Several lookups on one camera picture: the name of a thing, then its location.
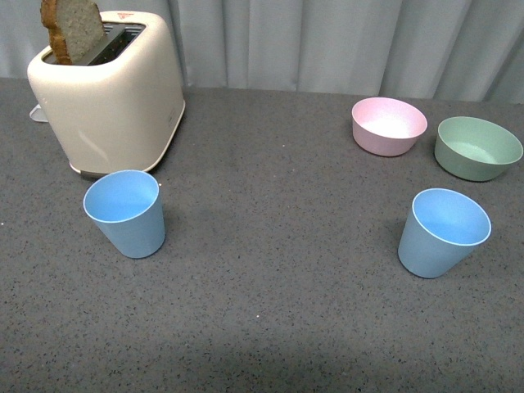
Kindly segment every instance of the cup rim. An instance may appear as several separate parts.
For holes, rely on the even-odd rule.
[[[422,195],[422,194],[425,194],[427,192],[434,192],[434,191],[443,191],[443,192],[449,192],[449,193],[453,193],[455,195],[459,195],[460,197],[468,200],[469,202],[471,202],[473,205],[475,205],[477,207],[477,209],[481,212],[481,214],[486,218],[486,222],[488,223],[488,230],[487,230],[487,234],[480,240],[480,241],[477,241],[477,242],[472,242],[472,243],[457,243],[457,242],[452,242],[450,240],[447,240],[447,239],[444,239],[443,237],[440,237],[436,234],[434,234],[432,231],[430,231],[426,225],[424,225],[420,219],[417,217],[417,212],[415,211],[415,202],[417,201],[417,199]],[[418,224],[421,226],[421,228],[423,228],[427,233],[429,233],[432,237],[436,238],[436,239],[439,239],[440,241],[444,242],[444,243],[447,243],[447,244],[450,244],[450,245],[453,245],[453,246],[461,246],[461,247],[471,247],[471,246],[478,246],[480,244],[482,244],[483,242],[485,242],[491,235],[491,220],[490,220],[490,216],[486,213],[486,211],[484,209],[482,209],[482,206],[480,206],[478,203],[476,203],[472,198],[470,198],[469,196],[466,196],[464,194],[462,194],[461,192],[457,192],[455,190],[450,190],[448,188],[428,188],[426,190],[422,190],[420,191],[416,196],[415,198],[413,198],[413,201],[411,202],[411,211],[413,212],[413,217],[417,220]]]
[[[131,173],[135,173],[135,174],[140,174],[141,176],[145,175],[146,178],[149,178],[150,181],[151,181],[151,184],[155,184],[156,185],[155,191],[156,191],[156,195],[158,196],[158,194],[160,193],[160,186],[158,185],[158,182],[156,181],[156,179],[151,174],[149,174],[148,172],[146,172],[144,170],[138,170],[138,169],[124,169],[124,170],[118,170],[116,172],[111,172],[110,174],[107,174],[107,175],[99,178],[95,183],[91,184],[91,186],[89,186],[88,190],[84,194],[84,203],[83,203],[84,211],[89,216],[89,218],[91,218],[91,219],[93,219],[93,220],[95,220],[95,221],[97,221],[99,223],[104,223],[104,224],[125,223],[127,221],[132,220],[132,219],[136,219],[140,215],[143,215],[148,210],[150,210],[153,205],[155,205],[155,202],[156,202],[157,198],[154,198],[153,201],[151,201],[151,203],[147,207],[145,207],[143,210],[141,210],[139,213],[137,213],[137,214],[135,214],[133,216],[126,217],[125,219],[118,219],[118,220],[99,219],[98,217],[95,217],[91,213],[89,213],[88,208],[86,206],[86,201],[88,199],[89,194],[93,191],[93,189],[95,187],[99,187],[101,183],[105,183],[105,182],[109,181],[108,179],[110,179],[110,177],[121,176],[122,174],[130,173],[130,172]]]

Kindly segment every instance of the curtain fold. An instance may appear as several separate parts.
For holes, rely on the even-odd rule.
[[[522,0],[97,0],[168,23],[187,86],[524,102]],[[0,0],[0,76],[47,45]]]

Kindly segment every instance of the bread slice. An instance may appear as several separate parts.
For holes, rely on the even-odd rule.
[[[104,25],[91,0],[42,0],[42,24],[59,64],[72,66],[104,37]]]

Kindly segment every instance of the plastic cup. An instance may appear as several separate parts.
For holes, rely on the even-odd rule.
[[[165,239],[158,182],[140,170],[98,179],[86,192],[84,210],[122,254],[144,258]]]
[[[490,218],[474,200],[456,191],[430,188],[413,199],[399,258],[409,272],[437,278],[471,254],[490,233]]]

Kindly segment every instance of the cream toaster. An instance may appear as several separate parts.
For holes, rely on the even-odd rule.
[[[101,16],[106,37],[78,65],[58,65],[46,47],[29,63],[29,84],[74,171],[148,171],[185,109],[178,57],[158,15]]]

